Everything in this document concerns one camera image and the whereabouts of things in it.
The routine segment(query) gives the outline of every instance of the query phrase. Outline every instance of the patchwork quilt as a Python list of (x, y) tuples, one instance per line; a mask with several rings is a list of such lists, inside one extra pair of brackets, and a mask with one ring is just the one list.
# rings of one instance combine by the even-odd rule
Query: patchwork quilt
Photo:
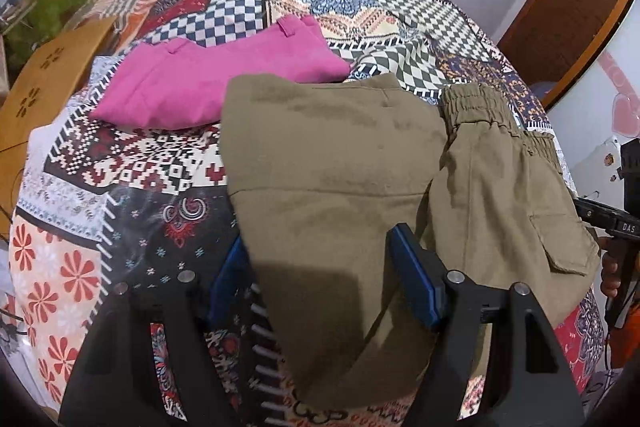
[[(288, 13), (318, 19), (332, 51), (350, 61), (351, 80), (392, 72), (404, 89), (433, 104), (447, 84), (485, 83), (504, 93), (519, 126), (552, 133), (508, 60), (449, 0), (91, 0), (73, 24), (118, 15), (116, 55), (97, 57), (88, 85), (31, 136), (10, 237), (15, 292), (2, 300), (24, 318), (26, 341), (16, 349), (30, 361), (42, 405), (59, 410), (84, 335), (115, 280), (134, 274), (140, 285), (161, 285), (185, 267), (219, 260), (238, 233), (219, 124), (126, 129), (91, 120), (89, 111), (139, 42), (187, 38), (217, 46), (250, 38)], [(564, 174), (571, 185), (566, 168)], [(259, 286), (248, 281), (228, 324), (204, 337), (243, 423), (402, 423), (413, 396), (359, 410), (315, 410), (301, 402), (268, 317)], [(166, 410), (185, 419), (162, 325), (151, 332)], [(592, 292), (556, 335), (581, 390), (604, 338)], [(478, 410), (483, 382), (469, 382), (461, 416)]]

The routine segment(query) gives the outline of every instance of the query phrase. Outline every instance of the pink heart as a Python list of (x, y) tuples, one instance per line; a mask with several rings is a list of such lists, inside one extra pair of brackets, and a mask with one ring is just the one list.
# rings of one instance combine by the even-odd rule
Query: pink heart
[(640, 117), (631, 110), (631, 101), (624, 94), (617, 94), (613, 99), (613, 132), (627, 138), (640, 135)]

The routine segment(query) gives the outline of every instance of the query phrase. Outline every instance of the finger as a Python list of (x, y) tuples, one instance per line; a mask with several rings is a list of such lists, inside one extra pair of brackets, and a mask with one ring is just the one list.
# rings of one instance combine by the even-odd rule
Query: finger
[(618, 271), (618, 261), (608, 253), (602, 258), (603, 273), (615, 273)]
[(607, 237), (607, 236), (599, 237), (598, 246), (603, 250), (609, 250), (609, 243), (611, 239), (612, 239), (611, 237)]
[(618, 295), (618, 290), (609, 290), (607, 288), (603, 288), (602, 286), (600, 286), (600, 291), (603, 293), (603, 295), (611, 299), (615, 299)]
[(604, 287), (607, 290), (617, 290), (620, 288), (620, 280), (619, 279), (603, 279), (600, 287)]
[(605, 284), (607, 281), (610, 281), (611, 277), (613, 277), (611, 274), (606, 273), (604, 270), (602, 270), (600, 272), (600, 284)]

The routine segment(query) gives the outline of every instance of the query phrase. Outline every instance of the khaki cargo pants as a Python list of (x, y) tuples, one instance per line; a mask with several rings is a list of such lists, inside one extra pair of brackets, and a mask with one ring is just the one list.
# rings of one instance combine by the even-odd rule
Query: khaki cargo pants
[(477, 283), (528, 283), (554, 326), (593, 282), (598, 247), (552, 138), (519, 129), (486, 86), (447, 87), (441, 106), (391, 74), (306, 86), (265, 74), (228, 86), (228, 191), (310, 405), (405, 396), (428, 364), (435, 337), (407, 308), (385, 257), (396, 223)]

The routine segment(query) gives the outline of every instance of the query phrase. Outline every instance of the black cable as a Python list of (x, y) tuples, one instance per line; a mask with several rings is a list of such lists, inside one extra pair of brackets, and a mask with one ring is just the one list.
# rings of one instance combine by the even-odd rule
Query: black cable
[(607, 370), (607, 373), (611, 371), (609, 367), (609, 357), (607, 356), (607, 351), (609, 350), (609, 337), (611, 336), (609, 327), (607, 326), (607, 336), (604, 339), (604, 368)]
[[(11, 195), (12, 196), (15, 194), (15, 182), (20, 180), (20, 183), (22, 183), (22, 175), (23, 174), (24, 174), (24, 167), (15, 173), (14, 182), (11, 184)], [(18, 201), (14, 201), (14, 198), (12, 198), (11, 199), (12, 208), (15, 208), (16, 204), (18, 204)]]
[(27, 331), (18, 331), (18, 328), (16, 328), (14, 325), (7, 324), (2, 321), (0, 321), (0, 330), (4, 331), (7, 336), (7, 339), (4, 339), (0, 335), (0, 341), (4, 341), (6, 343), (10, 343), (12, 338), (14, 338), (15, 340), (14, 335), (26, 335), (28, 333)]
[(17, 321), (24, 322), (24, 318), (18, 317), (18, 315), (14, 315), (14, 314), (8, 312), (7, 310), (3, 310), (2, 308), (0, 308), (0, 313), (2, 315), (6, 315), (7, 317), (11, 317), (12, 319), (15, 319)]
[(2, 207), (1, 204), (0, 204), (0, 212), (2, 212), (4, 214), (4, 217), (6, 217), (9, 220), (9, 223), (11, 223), (11, 224), (14, 223), (14, 220), (11, 218), (9, 213)]

